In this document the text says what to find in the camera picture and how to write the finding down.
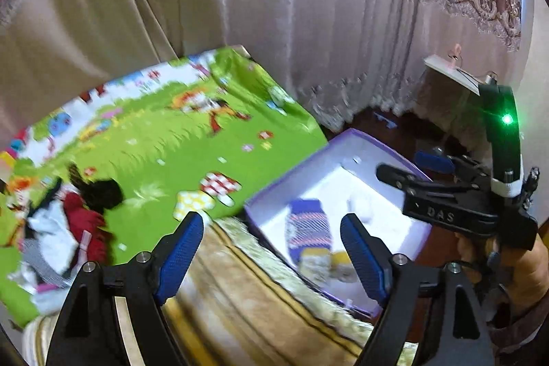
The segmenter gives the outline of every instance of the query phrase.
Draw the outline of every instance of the bolt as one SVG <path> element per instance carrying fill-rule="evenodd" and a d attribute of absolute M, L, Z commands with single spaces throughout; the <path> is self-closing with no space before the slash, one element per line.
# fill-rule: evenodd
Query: bolt
<path fill-rule="evenodd" d="M 95 262 L 89 261 L 84 264 L 82 267 L 82 270 L 84 270 L 86 273 L 91 273 L 95 270 Z"/>
<path fill-rule="evenodd" d="M 136 260 L 140 264 L 145 264 L 145 262 L 148 262 L 149 259 L 150 259 L 150 253 L 148 251 L 142 251 L 141 253 L 138 253 L 136 256 Z"/>
<path fill-rule="evenodd" d="M 461 265 L 457 264 L 456 262 L 450 262 L 446 268 L 450 273 L 459 273 L 461 271 Z"/>
<path fill-rule="evenodd" d="M 403 255 L 402 253 L 397 253 L 393 256 L 393 262 L 396 265 L 404 265 L 408 262 L 408 256 Z"/>

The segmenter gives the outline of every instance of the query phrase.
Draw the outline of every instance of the cartoon print tablecloth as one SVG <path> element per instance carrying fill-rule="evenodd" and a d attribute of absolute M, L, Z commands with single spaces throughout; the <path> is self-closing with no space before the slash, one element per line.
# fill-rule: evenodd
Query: cartoon print tablecloth
<path fill-rule="evenodd" d="M 325 143 L 315 120 L 232 48 L 162 63 L 83 94 L 15 136 L 0 244 L 29 199 L 68 179 L 72 162 L 86 179 L 113 178 L 124 192 L 124 203 L 105 213 L 122 263 L 152 249 L 188 211 L 233 215 Z M 7 279 L 19 259 L 15 247 L 0 248 L 0 300 L 25 324 L 36 309 Z"/>

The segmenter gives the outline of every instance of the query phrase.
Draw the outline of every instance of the hand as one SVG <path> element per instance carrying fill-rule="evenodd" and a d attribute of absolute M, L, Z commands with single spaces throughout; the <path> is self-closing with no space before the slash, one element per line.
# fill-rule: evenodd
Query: hand
<path fill-rule="evenodd" d="M 457 251 L 462 260 L 474 262 L 477 256 L 471 240 L 457 233 L 456 237 Z M 486 255 L 495 250 L 495 244 L 494 239 L 486 241 Z M 501 266 L 514 267 L 513 280 L 505 286 L 516 315 L 534 306 L 549 290 L 549 254 L 540 235 L 537 235 L 531 251 L 504 247 L 501 251 Z M 478 272 L 467 269 L 466 273 L 473 284 L 481 279 Z"/>

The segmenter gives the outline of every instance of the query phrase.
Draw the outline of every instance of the red cloth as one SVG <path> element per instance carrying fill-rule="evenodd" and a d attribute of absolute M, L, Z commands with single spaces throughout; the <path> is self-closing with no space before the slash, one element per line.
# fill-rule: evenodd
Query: red cloth
<path fill-rule="evenodd" d="M 108 258 L 107 243 L 110 233 L 100 228 L 105 226 L 104 217 L 95 211 L 84 208 L 82 197 L 75 192 L 67 193 L 63 202 L 63 210 L 67 216 L 69 230 L 78 243 L 82 241 L 84 231 L 92 235 L 87 250 L 88 261 L 105 264 Z"/>

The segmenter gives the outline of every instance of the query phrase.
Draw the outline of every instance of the purple sock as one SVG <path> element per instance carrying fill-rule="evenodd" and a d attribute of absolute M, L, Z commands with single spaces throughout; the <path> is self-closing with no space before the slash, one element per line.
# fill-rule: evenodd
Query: purple sock
<path fill-rule="evenodd" d="M 317 199 L 297 199 L 290 202 L 286 219 L 286 244 L 290 258 L 299 265 L 306 248 L 331 250 L 331 232 L 328 217 Z"/>

